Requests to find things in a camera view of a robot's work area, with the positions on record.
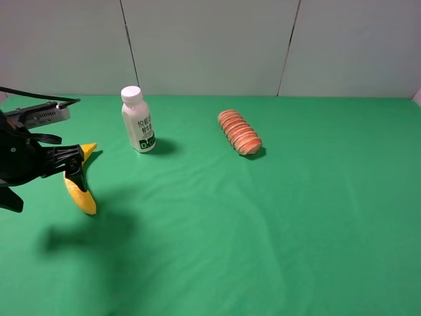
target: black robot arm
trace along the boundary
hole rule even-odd
[[[0,111],[0,207],[20,213],[22,199],[10,187],[25,184],[37,177],[45,178],[59,172],[86,192],[82,163],[84,152],[79,145],[43,147],[40,143],[58,145],[61,138],[50,134],[35,134],[29,128],[70,118],[67,107],[79,99],[35,95],[0,87],[0,91],[36,98],[56,99],[41,105]]]

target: green tablecloth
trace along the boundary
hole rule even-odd
[[[37,129],[97,142],[99,215],[61,175],[0,212],[4,316],[421,315],[421,109],[404,99],[146,97],[156,148],[129,144],[119,97]],[[8,99],[2,108],[34,104]],[[253,158],[216,117],[237,109]]]

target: yellow banana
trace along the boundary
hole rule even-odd
[[[81,145],[82,150],[84,151],[84,162],[87,161],[89,156],[93,153],[93,150],[97,147],[96,143],[92,144],[85,144]],[[64,184],[66,184],[66,188],[68,190],[68,193],[72,197],[74,203],[82,209],[83,212],[89,215],[95,215],[97,213],[97,205],[95,204],[95,201],[93,200],[93,197],[91,195],[91,192],[86,191],[83,192],[79,189],[75,183],[69,179],[64,178]]]

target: plastic bottle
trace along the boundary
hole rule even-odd
[[[140,153],[146,153],[155,146],[151,112],[143,100],[142,91],[137,86],[121,90],[123,100],[122,115],[130,143]]]

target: bottle cap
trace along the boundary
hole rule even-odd
[[[142,101],[142,91],[137,86],[128,86],[121,90],[121,99],[125,104],[138,104]]]

